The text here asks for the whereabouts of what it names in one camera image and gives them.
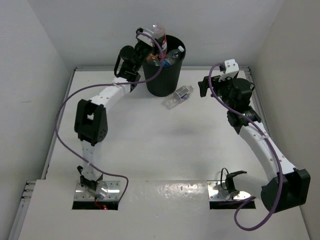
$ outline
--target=black trash bin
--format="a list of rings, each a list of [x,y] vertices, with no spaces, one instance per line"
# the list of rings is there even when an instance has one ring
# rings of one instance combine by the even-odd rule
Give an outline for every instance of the black trash bin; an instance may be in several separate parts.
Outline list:
[[[184,52],[182,54],[182,58],[178,62],[171,66],[164,66],[159,76],[146,83],[149,92],[157,97],[166,97],[176,90],[182,62],[186,56],[186,46],[180,39],[167,35],[166,42],[167,53],[171,50],[177,49],[179,46],[184,48]],[[148,64],[146,61],[143,62],[142,67],[145,79],[153,77],[160,68],[159,66]]]

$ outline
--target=gray wall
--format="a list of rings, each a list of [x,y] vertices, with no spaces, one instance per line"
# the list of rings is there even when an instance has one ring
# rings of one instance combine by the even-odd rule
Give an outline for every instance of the gray wall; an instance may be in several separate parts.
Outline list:
[[[184,41],[184,65],[257,58],[283,0],[28,0],[68,66],[108,65],[160,22]]]
[[[319,10],[319,0],[286,0],[254,68],[272,137],[298,168],[311,174],[301,209],[315,240],[320,236]]]
[[[26,0],[0,7],[0,240],[27,180],[41,177],[70,73]]]

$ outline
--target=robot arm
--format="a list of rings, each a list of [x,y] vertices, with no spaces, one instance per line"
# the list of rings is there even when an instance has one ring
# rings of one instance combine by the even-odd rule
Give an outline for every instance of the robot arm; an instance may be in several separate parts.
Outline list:
[[[237,171],[227,174],[225,185],[229,193],[242,190],[260,197],[264,206],[271,210],[279,187],[279,170],[276,160],[271,152],[265,138],[268,138],[273,146],[282,168],[283,186],[281,197],[276,211],[283,211],[289,208],[303,205],[306,202],[310,184],[310,175],[305,170],[298,170],[279,150],[261,123],[261,118],[250,106],[250,98],[255,86],[243,78],[238,78],[239,67],[234,59],[225,61],[220,66],[223,75],[211,78],[214,92],[231,109],[241,113],[239,116],[231,111],[227,112],[230,125],[235,129],[251,147],[257,159],[261,163],[268,182],[257,181],[247,177],[245,171]],[[200,96],[205,97],[209,88],[209,77],[204,77],[198,83]],[[249,123],[244,116],[251,119],[264,133],[264,136],[255,126]]]
[[[137,32],[142,32],[152,36],[152,32],[147,29],[139,28]],[[114,86],[106,87],[98,95],[89,100],[80,100],[77,105],[74,130],[78,134],[81,141],[82,155],[89,163],[97,165],[101,159],[101,142],[108,133],[107,114],[110,108],[123,96],[130,93],[136,87],[140,79],[139,69],[143,61],[150,53],[156,53],[156,47],[152,45],[148,37],[141,37],[137,34],[138,43],[135,47],[125,46],[121,49],[115,64],[115,78],[112,81]],[[163,37],[156,39],[158,43],[162,43]],[[118,71],[120,60],[123,60],[121,68]],[[125,85],[117,85],[116,83],[133,83]],[[95,170],[88,163],[77,167],[80,173],[80,182],[91,191],[96,191],[102,173]]]

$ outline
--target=purple cable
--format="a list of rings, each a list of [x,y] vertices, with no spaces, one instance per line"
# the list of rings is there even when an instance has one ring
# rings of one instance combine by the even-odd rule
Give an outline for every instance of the purple cable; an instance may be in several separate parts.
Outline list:
[[[159,52],[160,52],[160,56],[161,56],[161,66],[159,67],[158,71],[156,72],[156,74],[147,79],[147,80],[144,80],[144,81],[134,81],[134,82],[117,82],[115,83],[116,85],[131,85],[131,84],[143,84],[143,83],[148,83],[152,80],[154,80],[156,77],[159,76],[160,72],[162,71],[162,68],[164,67],[164,63],[165,63],[165,58],[164,58],[164,54],[162,52],[162,48],[161,46],[159,45],[159,43],[151,36],[149,36],[148,34],[145,34],[145,33],[142,33],[142,32],[137,32],[138,35],[142,35],[142,36],[145,36],[149,39],[151,39],[153,41],[153,43],[157,46],[157,48],[159,49]],[[126,184],[125,184],[125,187],[124,187],[124,190],[123,190],[123,193],[121,195],[121,197],[119,198],[119,201],[118,203],[120,203],[121,199],[123,198],[123,196],[125,195],[126,191],[127,191],[127,188],[128,188],[128,185],[129,185],[129,179],[124,176],[124,175],[119,175],[119,174],[113,174],[113,173],[108,173],[108,172],[105,172],[101,169],[99,169],[98,167],[96,167],[95,165],[93,165],[92,163],[90,163],[87,159],[85,159],[83,156],[81,156],[80,154],[78,154],[77,152],[75,152],[73,149],[71,149],[59,136],[59,131],[58,131],[58,120],[59,120],[59,116],[60,116],[60,113],[61,111],[63,110],[64,106],[66,105],[66,103],[74,96],[76,95],[77,93],[80,93],[86,89],[91,89],[91,88],[95,88],[95,87],[110,87],[110,86],[114,86],[114,84],[112,83],[104,83],[104,84],[95,84],[95,85],[90,85],[90,86],[86,86],[86,87],[83,87],[77,91],[75,91],[74,93],[72,93],[70,96],[68,96],[61,104],[56,116],[55,116],[55,123],[54,123],[54,132],[55,132],[55,135],[57,137],[57,139],[60,141],[60,143],[66,148],[68,149],[71,153],[73,153],[74,155],[76,155],[78,158],[82,159],[83,161],[85,161],[87,164],[89,164],[91,167],[93,167],[95,170],[97,170],[98,172],[104,174],[104,175],[107,175],[107,176],[111,176],[111,177],[118,177],[118,178],[123,178],[126,180]]]
[[[215,64],[211,67],[210,69],[210,72],[209,72],[209,78],[208,78],[208,82],[209,82],[209,88],[211,90],[211,97],[215,98],[222,106],[224,106],[226,109],[228,109],[230,112],[238,115],[238,116],[241,116],[243,117],[245,120],[247,120],[249,123],[251,123],[257,130],[258,132],[262,135],[262,136],[265,136],[265,133],[258,127],[258,125],[256,125],[249,117],[247,116],[244,116],[243,114],[241,114],[240,112],[232,109],[231,107],[229,107],[228,105],[226,105],[222,100],[220,100],[217,96],[217,94],[215,93],[214,91],[214,88],[212,87],[212,82],[211,82],[211,76],[212,76],[212,72],[214,71],[215,67],[219,67],[222,63],[218,63],[218,64]],[[237,210],[235,211],[234,213],[234,221],[235,221],[235,224],[241,228],[242,230],[245,230],[245,231],[254,231],[258,228],[260,228],[261,226],[263,226],[272,216],[272,214],[275,213],[276,211],[276,208],[278,206],[278,203],[279,203],[279,200],[280,200],[280,197],[281,197],[281,192],[282,192],[282,187],[283,187],[283,182],[284,182],[284,176],[283,176],[283,172],[282,172],[282,167],[281,167],[281,163],[279,161],[279,158],[278,158],[278,155],[274,149],[274,147],[272,146],[271,142],[269,141],[269,139],[265,138],[264,139],[269,147],[269,149],[271,150],[272,154],[274,155],[275,157],[275,161],[276,161],[276,164],[278,166],[278,169],[279,169],[279,187],[278,187],[278,190],[277,190],[277,193],[276,193],[276,197],[275,197],[275,200],[274,200],[274,203],[273,203],[273,206],[271,208],[271,210],[269,211],[269,213],[266,215],[266,217],[260,222],[258,223],[257,225],[253,226],[253,227],[244,227],[244,226],[241,226],[240,223],[238,222],[237,220],[237,215],[238,215],[238,212],[240,211],[240,209],[243,208],[244,205],[246,205],[247,203],[249,203],[250,201],[252,201],[253,199],[255,199],[256,197],[255,196],[251,196],[251,197],[248,197],[238,208]]]

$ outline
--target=purple hose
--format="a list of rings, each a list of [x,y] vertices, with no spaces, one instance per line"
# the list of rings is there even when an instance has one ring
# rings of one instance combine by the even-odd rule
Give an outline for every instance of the purple hose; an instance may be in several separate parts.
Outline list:
[[[162,52],[162,48],[161,46],[159,45],[159,43],[151,36],[149,36],[148,34],[145,34],[145,33],[142,33],[142,32],[137,32],[138,35],[143,35],[149,39],[151,39],[153,41],[153,43],[157,46],[157,48],[159,49],[159,52],[160,52],[160,56],[161,56],[161,66],[159,67],[158,71],[156,72],[156,74],[147,79],[147,80],[144,80],[144,81],[134,81],[134,82],[117,82],[116,85],[130,85],[130,84],[143,84],[143,83],[148,83],[150,81],[152,81],[153,79],[155,79],[156,77],[159,76],[162,68],[164,67],[164,63],[165,63],[165,58],[164,58],[164,55],[163,55],[163,52]],[[119,175],[119,174],[112,174],[112,173],[108,173],[108,172],[105,172],[101,169],[99,169],[98,167],[96,167],[95,165],[93,165],[92,163],[90,163],[87,159],[85,159],[83,156],[81,156],[80,154],[76,153],[73,149],[71,149],[59,136],[59,131],[58,131],[58,120],[59,120],[59,117],[60,117],[60,113],[61,111],[63,110],[64,106],[66,105],[66,103],[74,96],[76,95],[77,93],[80,93],[82,92],[83,90],[86,90],[86,89],[91,89],[91,88],[95,88],[95,87],[109,87],[109,86],[113,86],[112,83],[104,83],[104,84],[95,84],[95,85],[90,85],[90,86],[86,86],[86,87],[83,87],[77,91],[75,91],[74,93],[72,93],[70,96],[68,96],[61,104],[56,116],[55,116],[55,123],[54,123],[54,132],[55,132],[55,135],[56,135],[56,138],[60,141],[60,143],[66,148],[68,149],[71,153],[73,153],[74,155],[76,155],[78,158],[82,159],[83,161],[85,161],[87,164],[89,164],[91,167],[93,167],[95,170],[97,170],[99,173],[102,173],[104,175],[107,175],[107,176],[111,176],[111,177],[118,177],[118,178],[123,178],[126,180],[126,184],[125,184],[125,188],[123,190],[123,193],[121,195],[121,197],[119,198],[119,203],[120,203],[120,200],[123,198],[123,196],[125,195],[126,191],[127,191],[127,188],[128,188],[128,185],[129,185],[129,179],[124,176],[124,175]]]
[[[262,135],[262,136],[265,136],[265,133],[247,116],[244,116],[243,114],[241,114],[240,112],[232,109],[231,107],[229,107],[228,105],[226,105],[222,100],[220,100],[217,96],[217,94],[215,93],[214,91],[214,88],[212,87],[212,82],[211,82],[211,76],[212,76],[212,72],[214,71],[215,67],[219,67],[222,63],[218,63],[218,64],[215,64],[211,67],[210,69],[210,72],[209,72],[209,78],[208,78],[208,82],[209,82],[209,88],[211,90],[211,97],[214,97],[222,106],[224,106],[226,109],[228,109],[230,112],[238,115],[238,116],[241,116],[243,117],[245,120],[247,120],[249,123],[251,123],[257,130],[258,132]],[[284,176],[283,176],[283,172],[282,172],[282,167],[281,167],[281,163],[279,161],[279,158],[278,158],[278,155],[274,149],[274,147],[272,146],[271,142],[269,141],[269,139],[265,138],[264,139],[269,147],[269,149],[271,150],[272,154],[274,155],[275,157],[275,161],[276,161],[276,164],[278,166],[278,169],[279,169],[279,187],[278,187],[278,191],[276,193],[276,197],[275,197],[275,200],[274,200],[274,203],[273,203],[273,206],[270,210],[270,212],[266,215],[266,217],[260,222],[258,223],[257,225],[253,226],[253,227],[244,227],[244,226],[241,226],[240,223],[238,222],[237,220],[237,215],[238,215],[238,212],[240,211],[240,209],[242,209],[242,207],[244,205],[246,205],[247,203],[249,203],[250,201],[252,201],[253,199],[255,199],[256,197],[255,196],[251,196],[251,197],[248,197],[238,208],[237,210],[235,211],[234,213],[234,221],[235,221],[235,224],[241,228],[242,230],[245,230],[245,231],[254,231],[258,228],[260,228],[261,226],[263,226],[272,216],[272,214],[275,213],[276,211],[276,208],[278,206],[278,203],[279,203],[279,200],[280,200],[280,197],[281,197],[281,192],[282,192],[282,187],[283,187],[283,183],[284,183]]]

